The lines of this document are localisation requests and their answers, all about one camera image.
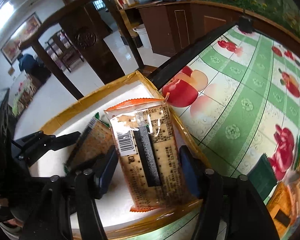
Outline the orange cracker packet with barcode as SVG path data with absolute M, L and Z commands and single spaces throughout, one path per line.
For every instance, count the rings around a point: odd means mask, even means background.
M 106 109 L 132 212 L 183 205 L 192 200 L 181 170 L 166 100 L 126 100 Z

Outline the person in dark jacket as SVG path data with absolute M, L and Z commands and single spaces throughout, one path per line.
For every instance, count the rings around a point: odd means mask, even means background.
M 26 74 L 33 76 L 37 74 L 39 64 L 32 55 L 20 53 L 17 57 L 17 60 L 19 62 L 19 70 L 21 72 L 24 71 Z

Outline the wooden sideboard cabinet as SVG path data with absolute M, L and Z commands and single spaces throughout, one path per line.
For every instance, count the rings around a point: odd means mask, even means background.
M 130 23 L 143 23 L 156 54 L 172 57 L 208 32 L 240 16 L 253 20 L 253 27 L 277 40 L 300 58 L 300 38 L 281 25 L 254 12 L 207 1 L 152 2 L 120 10 Z

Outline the green fruit-print tablecloth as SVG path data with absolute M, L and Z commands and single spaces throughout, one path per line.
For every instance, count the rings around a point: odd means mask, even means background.
M 149 79 L 219 174 L 248 176 L 265 153 L 277 184 L 300 178 L 300 58 L 280 42 L 227 24 Z M 300 217 L 282 239 L 300 239 Z

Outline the black table clamp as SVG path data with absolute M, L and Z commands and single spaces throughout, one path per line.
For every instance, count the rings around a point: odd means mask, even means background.
M 245 15 L 239 17 L 238 29 L 244 34 L 251 34 L 255 31 L 253 27 L 253 20 Z

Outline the green-edged cracker packet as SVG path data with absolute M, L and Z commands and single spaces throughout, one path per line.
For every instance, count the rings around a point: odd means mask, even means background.
M 109 124 L 100 119 L 95 113 L 84 131 L 79 136 L 75 147 L 64 164 L 65 174 L 69 174 L 78 165 L 95 159 L 101 154 L 106 154 L 114 144 Z

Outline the white plastic bucket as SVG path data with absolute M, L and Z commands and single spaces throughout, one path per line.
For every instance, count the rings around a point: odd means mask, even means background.
M 151 49 L 151 43 L 150 43 L 145 25 L 141 24 L 141 25 L 137 26 L 136 28 L 133 28 L 133 31 L 139 35 L 140 40 L 143 44 L 143 47 L 145 47 L 147 49 Z

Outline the dark wooden chair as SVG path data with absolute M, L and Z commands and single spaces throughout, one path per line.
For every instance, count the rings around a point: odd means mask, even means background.
M 89 66 L 105 85 L 123 77 L 125 73 L 106 42 L 100 36 L 100 28 L 85 10 L 85 6 L 94 1 L 96 0 L 75 0 L 62 7 L 49 16 L 33 35 L 21 42 L 19 45 L 20 50 L 32 47 L 50 72 L 77 100 L 83 98 L 84 95 L 66 77 L 53 59 L 51 59 L 46 50 L 40 44 L 39 38 L 47 31 L 47 29 L 59 24 L 74 47 L 84 57 L 85 61 L 88 62 Z M 113 5 L 113 3 L 111 3 L 110 0 L 102 1 L 104 1 L 106 7 L 109 9 L 112 17 L 117 23 L 117 26 L 122 31 L 134 59 L 137 62 L 138 68 L 144 69 L 145 64 L 143 63 L 140 53 L 119 10 L 115 5 Z

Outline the dark green snack packet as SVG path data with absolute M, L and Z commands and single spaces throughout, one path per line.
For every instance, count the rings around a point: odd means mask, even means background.
M 265 200 L 277 185 L 277 179 L 265 153 L 260 156 L 256 165 L 249 171 L 248 178 L 262 200 Z

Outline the orange bag with black label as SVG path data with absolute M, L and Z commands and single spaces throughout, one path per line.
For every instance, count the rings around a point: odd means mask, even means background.
M 290 185 L 279 181 L 266 204 L 281 239 L 296 220 L 296 194 Z

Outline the framed landscape painting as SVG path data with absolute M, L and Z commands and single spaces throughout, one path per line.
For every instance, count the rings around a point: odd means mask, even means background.
M 9 64 L 13 64 L 17 56 L 21 53 L 19 45 L 32 36 L 40 27 L 41 21 L 38 15 L 34 12 L 29 16 L 12 36 L 5 42 L 1 48 L 1 52 Z

